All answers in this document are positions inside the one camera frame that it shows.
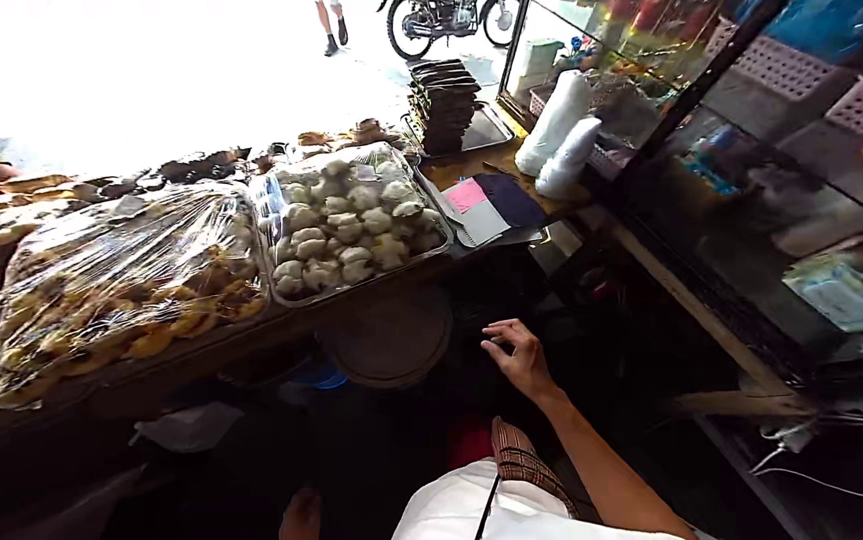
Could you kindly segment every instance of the notebook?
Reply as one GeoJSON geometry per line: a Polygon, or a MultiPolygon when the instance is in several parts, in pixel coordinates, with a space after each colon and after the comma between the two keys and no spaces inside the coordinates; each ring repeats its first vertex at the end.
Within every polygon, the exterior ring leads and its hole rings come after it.
{"type": "Polygon", "coordinates": [[[463,179],[443,192],[432,190],[439,206],[454,225],[455,235],[467,247],[481,247],[509,230],[510,225],[484,196],[473,179],[463,179]]]}

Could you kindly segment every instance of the white plastic bag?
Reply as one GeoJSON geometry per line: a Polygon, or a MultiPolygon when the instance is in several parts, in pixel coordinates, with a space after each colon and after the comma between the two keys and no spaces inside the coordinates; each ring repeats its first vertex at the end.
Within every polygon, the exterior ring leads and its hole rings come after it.
{"type": "Polygon", "coordinates": [[[136,422],[137,433],[129,444],[134,445],[140,436],[179,454],[192,454],[218,446],[221,437],[245,413],[221,401],[165,414],[154,422],[136,422]]]}
{"type": "Polygon", "coordinates": [[[518,170],[529,176],[538,176],[571,128],[588,113],[591,100],[592,88],[581,72],[572,69],[562,73],[535,129],[524,138],[521,148],[515,153],[518,170]]]}
{"type": "Polygon", "coordinates": [[[594,116],[578,120],[554,157],[545,162],[535,180],[535,190],[551,199],[567,199],[568,188],[578,181],[600,128],[601,120],[594,116]]]}

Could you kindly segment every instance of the wooden counter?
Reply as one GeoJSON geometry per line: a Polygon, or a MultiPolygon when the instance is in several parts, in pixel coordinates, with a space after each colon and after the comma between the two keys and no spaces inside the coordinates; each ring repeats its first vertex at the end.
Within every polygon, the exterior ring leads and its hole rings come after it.
{"type": "Polygon", "coordinates": [[[541,205],[542,210],[548,215],[549,223],[557,221],[575,210],[586,206],[591,201],[591,195],[588,190],[580,185],[572,187],[571,196],[566,202],[555,201],[538,194],[535,190],[535,179],[522,174],[518,170],[518,166],[515,166],[515,153],[521,148],[521,143],[524,141],[527,133],[501,108],[496,106],[496,111],[498,111],[504,123],[515,133],[516,137],[514,139],[499,146],[425,161],[421,164],[421,170],[425,174],[425,177],[431,180],[439,191],[444,191],[454,186],[461,178],[471,178],[479,173],[499,172],[485,165],[485,163],[488,163],[510,173],[518,182],[521,189],[541,205]]]}
{"type": "MultiPolygon", "coordinates": [[[[506,121],[512,125],[510,118],[506,121]]],[[[513,128],[521,132],[517,124],[513,128]]],[[[542,206],[549,220],[574,211],[575,202],[546,199],[534,190],[532,178],[521,175],[514,163],[514,154],[520,146],[521,139],[516,138],[496,147],[431,159],[421,168],[439,190],[445,190],[460,177],[495,172],[488,171],[482,164],[489,162],[515,175],[521,187],[542,206]]],[[[584,196],[579,196],[576,201],[580,204],[587,197],[585,191],[584,196]]],[[[158,417],[161,403],[182,385],[214,375],[232,362],[253,359],[263,351],[307,336],[328,325],[332,317],[353,312],[356,306],[369,298],[393,295],[401,289],[433,283],[438,276],[459,264],[461,261],[448,253],[438,254],[413,267],[306,307],[291,309],[272,302],[267,313],[250,324],[222,326],[194,340],[176,341],[157,356],[119,362],[91,374],[65,379],[45,396],[39,410],[0,410],[0,436],[20,427],[30,428],[45,423],[78,408],[101,419],[158,417]]],[[[279,358],[270,357],[266,361],[287,365],[284,359],[279,358]]]]}

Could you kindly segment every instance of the metal tray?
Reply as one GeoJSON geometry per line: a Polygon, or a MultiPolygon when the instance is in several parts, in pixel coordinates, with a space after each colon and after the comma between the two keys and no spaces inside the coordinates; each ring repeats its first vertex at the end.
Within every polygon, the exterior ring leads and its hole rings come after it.
{"type": "Polygon", "coordinates": [[[442,211],[441,207],[438,205],[438,201],[436,201],[434,196],[432,196],[431,193],[428,192],[428,186],[427,186],[428,180],[427,180],[427,178],[425,178],[425,176],[422,175],[422,173],[418,170],[417,166],[410,165],[410,167],[411,167],[411,171],[415,175],[414,178],[412,179],[413,182],[425,193],[425,200],[427,202],[429,202],[430,207],[433,208],[434,210],[438,211],[438,214],[441,215],[441,223],[439,224],[438,231],[440,231],[441,234],[443,234],[445,236],[445,242],[442,245],[438,246],[437,248],[434,248],[433,250],[425,251],[421,254],[415,255],[406,264],[404,264],[403,266],[400,266],[398,268],[395,268],[394,270],[382,272],[380,274],[377,274],[374,277],[369,277],[362,282],[355,283],[354,285],[348,285],[348,286],[344,286],[342,288],[331,289],[327,292],[322,292],[322,293],[319,293],[319,294],[316,294],[313,296],[309,296],[309,297],[304,298],[302,300],[286,300],[286,299],[282,298],[281,295],[278,294],[278,291],[275,290],[274,282],[271,281],[271,295],[275,299],[275,302],[281,304],[282,306],[285,306],[286,308],[303,308],[304,306],[314,304],[315,302],[320,302],[321,300],[325,300],[325,299],[330,298],[336,294],[341,294],[342,292],[345,292],[347,290],[361,287],[365,284],[370,284],[370,283],[373,283],[377,280],[383,280],[386,277],[388,277],[388,276],[390,276],[396,272],[399,272],[401,270],[404,270],[406,268],[410,268],[411,266],[414,266],[415,264],[418,264],[421,261],[424,261],[425,259],[434,257],[437,254],[440,254],[441,252],[444,253],[444,252],[448,251],[449,248],[451,247],[451,244],[454,243],[454,230],[452,230],[451,227],[448,225],[448,218],[445,217],[445,213],[442,211]]]}
{"type": "MultiPolygon", "coordinates": [[[[505,125],[490,103],[484,101],[475,101],[474,103],[479,103],[483,106],[474,111],[472,125],[468,126],[468,129],[465,129],[465,135],[461,138],[462,152],[497,146],[515,138],[515,134],[505,125]]],[[[415,141],[419,148],[422,148],[424,158],[440,158],[444,156],[444,154],[428,155],[425,153],[425,149],[419,143],[418,136],[415,135],[415,129],[411,125],[411,114],[402,116],[401,123],[407,127],[411,139],[415,141]]]]}

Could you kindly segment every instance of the white shirt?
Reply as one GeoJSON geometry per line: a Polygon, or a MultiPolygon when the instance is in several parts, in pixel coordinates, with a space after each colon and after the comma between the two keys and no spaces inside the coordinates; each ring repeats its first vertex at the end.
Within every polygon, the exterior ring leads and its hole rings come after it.
{"type": "MultiPolygon", "coordinates": [[[[408,501],[392,540],[474,540],[496,474],[495,461],[488,458],[425,485],[408,501]]],[[[622,530],[570,519],[557,497],[521,480],[498,483],[482,538],[680,540],[663,532],[622,530]]]]}

